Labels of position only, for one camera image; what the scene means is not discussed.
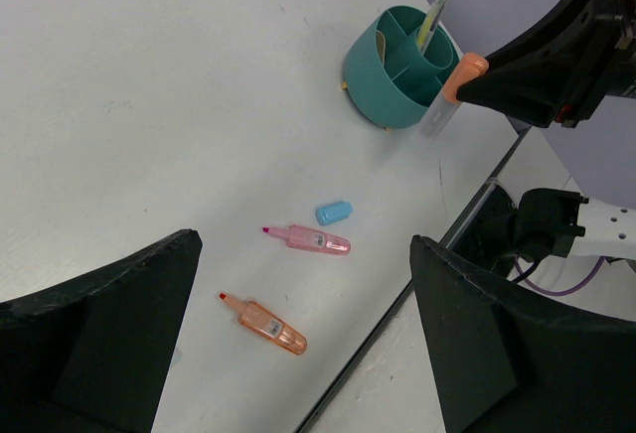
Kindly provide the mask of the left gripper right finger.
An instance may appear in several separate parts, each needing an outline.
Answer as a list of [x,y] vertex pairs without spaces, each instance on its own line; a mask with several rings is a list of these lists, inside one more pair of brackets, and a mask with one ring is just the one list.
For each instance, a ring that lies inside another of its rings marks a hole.
[[635,326],[543,297],[425,236],[410,269],[449,432],[631,432]]

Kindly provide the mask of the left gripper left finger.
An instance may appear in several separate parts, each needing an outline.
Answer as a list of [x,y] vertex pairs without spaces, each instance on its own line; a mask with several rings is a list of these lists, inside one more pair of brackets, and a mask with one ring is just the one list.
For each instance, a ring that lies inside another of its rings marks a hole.
[[2,431],[151,431],[202,247],[181,229],[2,303]]

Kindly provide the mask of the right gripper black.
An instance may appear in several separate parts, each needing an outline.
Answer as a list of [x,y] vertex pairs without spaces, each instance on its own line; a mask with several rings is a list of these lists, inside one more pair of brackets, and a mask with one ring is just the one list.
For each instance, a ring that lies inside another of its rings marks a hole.
[[635,0],[560,0],[486,60],[458,100],[540,128],[574,128],[607,96],[635,98]]

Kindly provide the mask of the yellow highlighter pen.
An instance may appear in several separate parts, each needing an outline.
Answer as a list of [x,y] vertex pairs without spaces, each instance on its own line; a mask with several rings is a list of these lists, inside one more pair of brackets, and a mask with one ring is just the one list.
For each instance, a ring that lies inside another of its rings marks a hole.
[[416,46],[422,55],[424,55],[430,45],[447,1],[448,0],[434,0],[417,31]]

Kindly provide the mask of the blue eraser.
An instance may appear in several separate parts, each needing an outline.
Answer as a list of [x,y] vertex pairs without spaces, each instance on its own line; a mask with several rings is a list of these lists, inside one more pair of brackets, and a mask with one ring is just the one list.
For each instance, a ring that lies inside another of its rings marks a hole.
[[318,207],[314,215],[321,226],[326,226],[347,219],[352,213],[351,203],[338,201]]

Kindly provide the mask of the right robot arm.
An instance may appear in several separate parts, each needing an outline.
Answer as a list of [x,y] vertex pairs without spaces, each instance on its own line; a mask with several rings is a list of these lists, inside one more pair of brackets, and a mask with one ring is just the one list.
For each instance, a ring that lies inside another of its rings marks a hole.
[[[451,93],[538,128],[574,128],[607,96],[635,96],[635,0],[559,0],[486,58]],[[635,255],[635,213],[579,193],[532,189],[507,222],[506,244],[530,262]]]

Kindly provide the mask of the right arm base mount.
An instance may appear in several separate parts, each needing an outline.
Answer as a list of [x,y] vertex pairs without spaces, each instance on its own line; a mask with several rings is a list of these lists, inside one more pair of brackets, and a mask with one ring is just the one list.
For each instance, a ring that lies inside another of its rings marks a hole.
[[506,278],[514,269],[517,205],[496,179],[489,179],[452,225],[444,244],[474,265]]

